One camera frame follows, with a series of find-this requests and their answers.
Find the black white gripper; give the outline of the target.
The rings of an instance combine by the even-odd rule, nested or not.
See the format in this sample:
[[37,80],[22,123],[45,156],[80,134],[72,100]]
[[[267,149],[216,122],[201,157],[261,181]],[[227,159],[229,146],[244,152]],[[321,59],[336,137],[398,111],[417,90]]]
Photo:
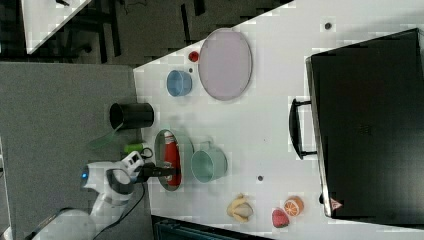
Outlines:
[[175,168],[155,167],[152,161],[145,160],[136,151],[128,154],[121,162],[133,183],[146,182],[151,177],[151,174],[153,177],[167,177],[176,174]]

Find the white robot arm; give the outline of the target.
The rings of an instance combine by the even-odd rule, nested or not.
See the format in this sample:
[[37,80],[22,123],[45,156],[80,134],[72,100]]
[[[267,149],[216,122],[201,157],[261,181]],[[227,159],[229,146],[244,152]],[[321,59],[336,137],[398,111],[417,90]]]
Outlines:
[[81,187],[97,193],[92,209],[87,212],[62,208],[41,222],[25,240],[94,240],[103,230],[123,219],[136,184],[150,177],[178,173],[171,165],[158,167],[146,162],[137,151],[121,161],[89,163],[81,173]]

